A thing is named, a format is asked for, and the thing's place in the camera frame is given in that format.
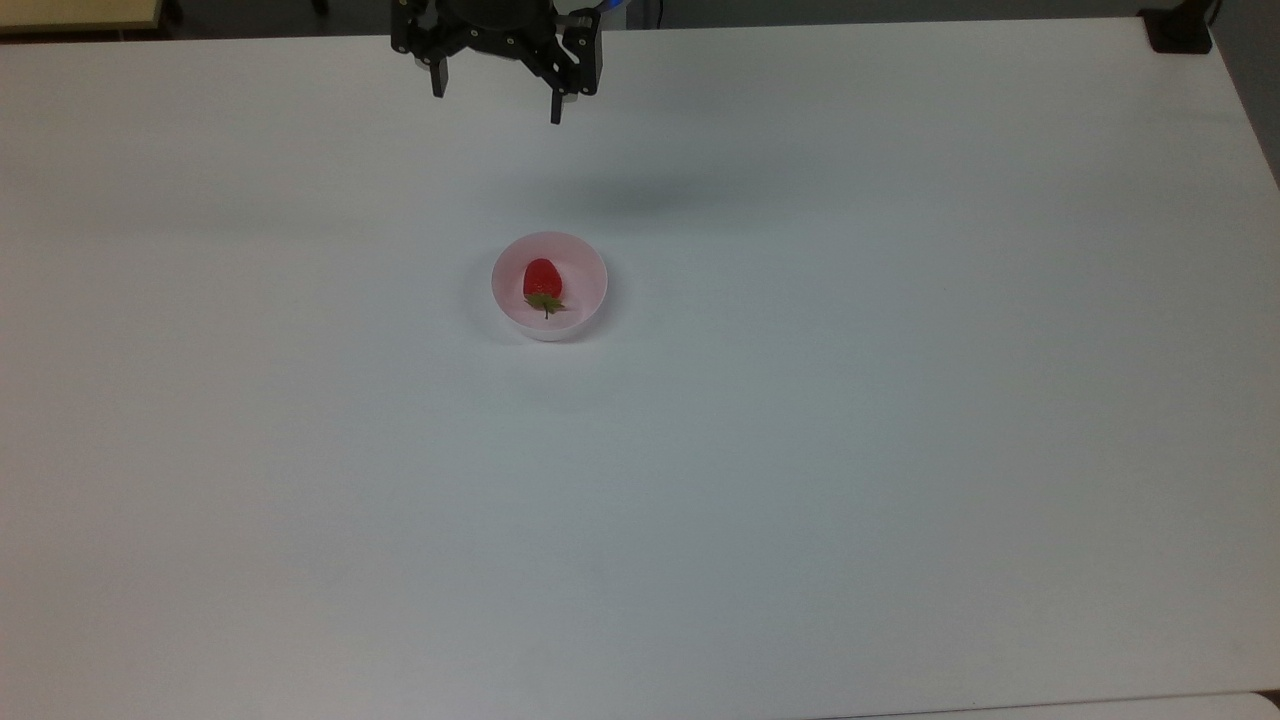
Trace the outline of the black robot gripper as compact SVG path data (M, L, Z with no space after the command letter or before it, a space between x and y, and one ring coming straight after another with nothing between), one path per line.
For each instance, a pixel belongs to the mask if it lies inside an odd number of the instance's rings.
M524 65L550 88L553 126L571 96L598 92L603 72L604 1L567 9L562 1L392 1L390 49L428 73L444 97L448 60L463 50Z

